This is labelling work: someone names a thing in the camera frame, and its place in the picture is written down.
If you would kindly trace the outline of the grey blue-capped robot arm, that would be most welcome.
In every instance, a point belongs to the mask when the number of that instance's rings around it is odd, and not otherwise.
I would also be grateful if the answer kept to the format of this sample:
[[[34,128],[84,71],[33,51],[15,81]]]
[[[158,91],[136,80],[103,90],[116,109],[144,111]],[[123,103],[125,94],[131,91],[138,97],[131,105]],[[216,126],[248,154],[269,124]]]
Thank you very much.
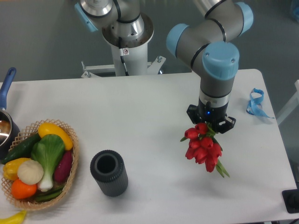
[[[167,49],[200,76],[199,102],[187,114],[192,123],[209,123],[217,133],[235,125],[226,110],[239,51],[231,41],[253,24],[251,8],[230,0],[197,0],[205,17],[197,27],[174,26],[167,35]],[[91,31],[100,30],[111,46],[117,76],[144,75],[149,69],[148,42],[154,34],[151,19],[140,10],[138,0],[80,0],[75,10]]]

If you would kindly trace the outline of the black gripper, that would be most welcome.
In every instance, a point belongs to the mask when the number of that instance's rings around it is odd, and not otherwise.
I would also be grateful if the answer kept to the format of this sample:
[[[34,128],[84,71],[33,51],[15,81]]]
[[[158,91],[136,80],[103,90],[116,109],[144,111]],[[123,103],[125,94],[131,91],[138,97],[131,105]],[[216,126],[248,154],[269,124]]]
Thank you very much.
[[[236,119],[226,116],[228,103],[223,106],[215,107],[210,101],[203,103],[199,100],[198,106],[189,105],[187,115],[193,124],[211,123],[216,125],[216,132],[224,134],[234,128]]]

